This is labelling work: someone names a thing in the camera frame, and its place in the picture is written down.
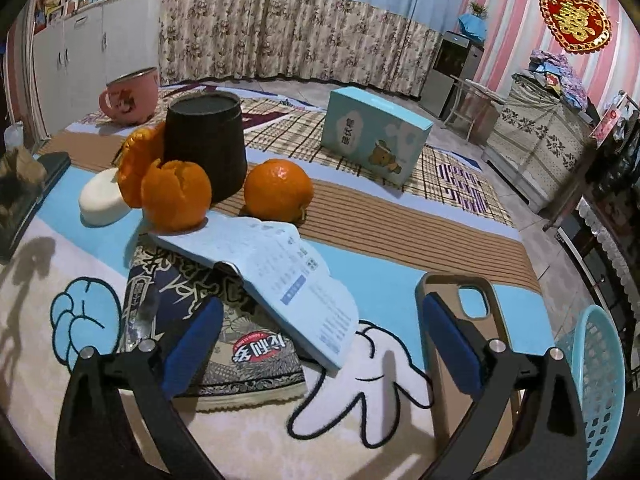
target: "black cup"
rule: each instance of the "black cup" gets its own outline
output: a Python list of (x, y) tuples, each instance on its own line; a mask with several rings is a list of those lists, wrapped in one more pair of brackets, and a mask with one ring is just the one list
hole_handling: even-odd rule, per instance
[(246, 177), (246, 152), (238, 96), (214, 91), (171, 103), (164, 130), (164, 161), (170, 160), (202, 167), (211, 182), (211, 203), (240, 191)]

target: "phone case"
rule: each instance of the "phone case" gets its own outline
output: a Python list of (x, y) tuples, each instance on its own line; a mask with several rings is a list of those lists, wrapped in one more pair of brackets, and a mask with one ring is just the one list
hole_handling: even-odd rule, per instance
[[(471, 318), (465, 314), (459, 295), (461, 287), (475, 288), (483, 295), (488, 310), (485, 317)], [(430, 292), (437, 292), (455, 316), (471, 321), (485, 339), (500, 338), (502, 341), (508, 342), (506, 327), (494, 289), (486, 279), (479, 276), (428, 272), (416, 288), (418, 308), (422, 307), (422, 300)], [(421, 334), (422, 346), (426, 350), (425, 356), (428, 360), (428, 371), (433, 382), (434, 405), (431, 408), (433, 429), (438, 452), (441, 452), (471, 406), (472, 399), (458, 390), (425, 327), (421, 327)], [(518, 394), (514, 393), (511, 396), (511, 402), (504, 410), (494, 438), (478, 465), (478, 470), (495, 464), (500, 458), (513, 429), (518, 406)]]

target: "blue box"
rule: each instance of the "blue box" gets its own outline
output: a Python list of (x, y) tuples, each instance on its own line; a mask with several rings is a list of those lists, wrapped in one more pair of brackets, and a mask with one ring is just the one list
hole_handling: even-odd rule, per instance
[(425, 117), (349, 86), (331, 92), (322, 145), (401, 186), (432, 126)]

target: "cartoon glove print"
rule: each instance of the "cartoon glove print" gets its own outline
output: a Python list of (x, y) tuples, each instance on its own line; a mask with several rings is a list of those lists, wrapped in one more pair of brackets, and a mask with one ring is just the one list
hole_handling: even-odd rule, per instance
[(70, 282), (51, 303), (53, 352), (71, 372), (78, 353), (93, 346), (101, 354), (116, 349), (120, 333), (120, 301), (108, 283), (83, 276)]
[(322, 371), (287, 430), (300, 440), (316, 438), (359, 406), (362, 443), (374, 449), (386, 444), (398, 428), (400, 395), (428, 409), (433, 399), (431, 380), (412, 364), (395, 335), (361, 321), (344, 366), (334, 378)]

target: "pink striped wallpaper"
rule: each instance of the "pink striped wallpaper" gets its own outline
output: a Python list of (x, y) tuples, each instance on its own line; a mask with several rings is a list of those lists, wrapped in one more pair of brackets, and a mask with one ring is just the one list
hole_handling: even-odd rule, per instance
[(620, 89), (640, 99), (640, 35), (617, 0), (595, 0), (612, 24), (610, 43), (593, 54), (569, 54), (542, 20), (538, 0), (463, 0), (488, 6), (484, 57), (475, 80), (501, 95), (511, 87), (511, 74), (529, 64), (535, 48), (564, 53), (582, 78), (598, 109)]

